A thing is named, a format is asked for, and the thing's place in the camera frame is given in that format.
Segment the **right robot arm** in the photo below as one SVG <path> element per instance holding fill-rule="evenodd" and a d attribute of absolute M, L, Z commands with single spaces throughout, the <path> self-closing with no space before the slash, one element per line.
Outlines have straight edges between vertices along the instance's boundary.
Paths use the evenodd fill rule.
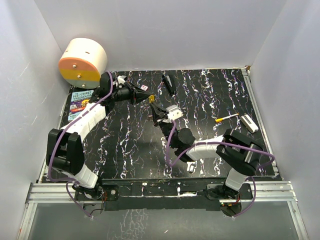
<path fill-rule="evenodd" d="M 223 194 L 233 199 L 241 192 L 241 187 L 248 177 L 252 177 L 261 159 L 258 153 L 262 146 L 255 140 L 229 128 L 223 135 L 206 140 L 196 140 L 189 128 L 177 129 L 176 120 L 182 117 L 182 111 L 177 105 L 167 108 L 150 103 L 153 123 L 160 127 L 167 140 L 166 157 L 170 160 L 170 149 L 182 162 L 196 162 L 200 159 L 220 157 L 231 166 L 223 184 Z"/>

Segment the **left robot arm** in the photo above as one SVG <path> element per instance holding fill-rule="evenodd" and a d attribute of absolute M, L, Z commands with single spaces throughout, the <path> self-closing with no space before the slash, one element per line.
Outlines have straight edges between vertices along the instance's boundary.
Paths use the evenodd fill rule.
<path fill-rule="evenodd" d="M 152 94 L 126 80 L 125 76 L 115 77 L 110 72 L 101 75 L 98 87 L 93 91 L 84 110 L 61 129 L 53 128 L 48 133 L 46 165 L 51 182 L 52 170 L 63 173 L 64 180 L 86 188 L 86 194 L 93 200 L 103 195 L 98 176 L 85 164 L 83 140 L 90 131 L 113 109 L 116 102 L 129 101 L 132 105 L 148 99 Z"/>

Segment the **yellow key tag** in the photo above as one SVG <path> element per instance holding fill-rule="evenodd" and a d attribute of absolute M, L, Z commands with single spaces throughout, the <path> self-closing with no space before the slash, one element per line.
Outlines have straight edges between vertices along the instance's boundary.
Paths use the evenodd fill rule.
<path fill-rule="evenodd" d="M 150 95 L 148 97 L 148 99 L 149 99 L 149 103 L 153 103 L 155 101 L 155 96 L 154 95 Z"/>

